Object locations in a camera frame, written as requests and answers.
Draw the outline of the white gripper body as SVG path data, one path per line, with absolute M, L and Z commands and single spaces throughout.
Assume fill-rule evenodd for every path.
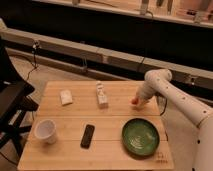
M 137 97 L 137 107 L 142 107 L 145 105 L 154 95 L 154 89 L 151 88 L 146 82 L 141 84 L 138 87 L 138 90 L 136 92 Z

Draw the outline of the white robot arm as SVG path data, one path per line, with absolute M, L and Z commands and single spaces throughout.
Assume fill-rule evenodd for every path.
M 169 99 L 199 128 L 193 171 L 213 171 L 213 108 L 185 93 L 170 83 L 172 73 L 168 69 L 150 70 L 138 87 L 132 104 L 141 107 L 156 92 Z

